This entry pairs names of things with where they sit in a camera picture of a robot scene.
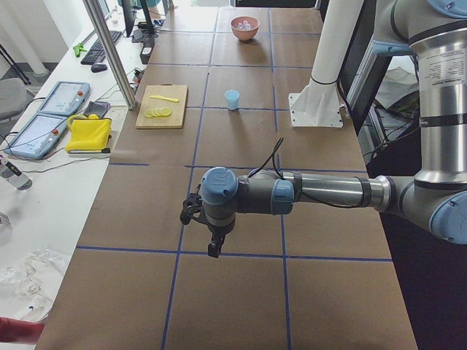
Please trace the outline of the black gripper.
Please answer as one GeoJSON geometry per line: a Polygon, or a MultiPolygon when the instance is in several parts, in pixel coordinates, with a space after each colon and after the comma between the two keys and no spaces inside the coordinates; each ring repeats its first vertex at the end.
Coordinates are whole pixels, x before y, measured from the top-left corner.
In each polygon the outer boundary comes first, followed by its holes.
{"type": "Polygon", "coordinates": [[[212,233],[212,237],[207,246],[207,253],[210,257],[218,258],[221,254],[225,237],[233,230],[234,224],[231,222],[230,224],[222,227],[209,224],[208,228],[212,233]]]}

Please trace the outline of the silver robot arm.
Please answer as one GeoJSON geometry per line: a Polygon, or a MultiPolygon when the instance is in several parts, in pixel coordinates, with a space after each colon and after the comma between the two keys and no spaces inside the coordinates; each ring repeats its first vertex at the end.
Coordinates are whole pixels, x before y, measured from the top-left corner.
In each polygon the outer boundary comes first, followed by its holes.
{"type": "Polygon", "coordinates": [[[413,177],[364,179],[211,168],[180,216],[212,232],[209,256],[220,255],[238,213],[288,214],[297,202],[372,207],[450,243],[466,242],[466,3],[378,1],[373,45],[386,55],[417,57],[421,169],[413,177]]]}

